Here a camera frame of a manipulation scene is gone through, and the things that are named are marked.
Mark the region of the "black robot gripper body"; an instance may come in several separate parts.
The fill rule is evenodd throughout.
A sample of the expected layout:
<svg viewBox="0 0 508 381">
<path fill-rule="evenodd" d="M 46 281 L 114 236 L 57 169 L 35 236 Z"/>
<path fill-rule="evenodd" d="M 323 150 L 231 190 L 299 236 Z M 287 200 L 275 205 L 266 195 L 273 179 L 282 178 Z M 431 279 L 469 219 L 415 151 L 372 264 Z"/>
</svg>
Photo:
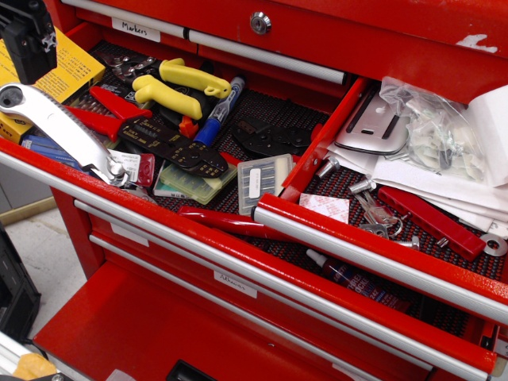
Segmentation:
<svg viewBox="0 0 508 381">
<path fill-rule="evenodd" d="M 21 83 L 33 85 L 57 67 L 56 30 L 44 2 L 2 1 L 1 38 Z"/>
</svg>

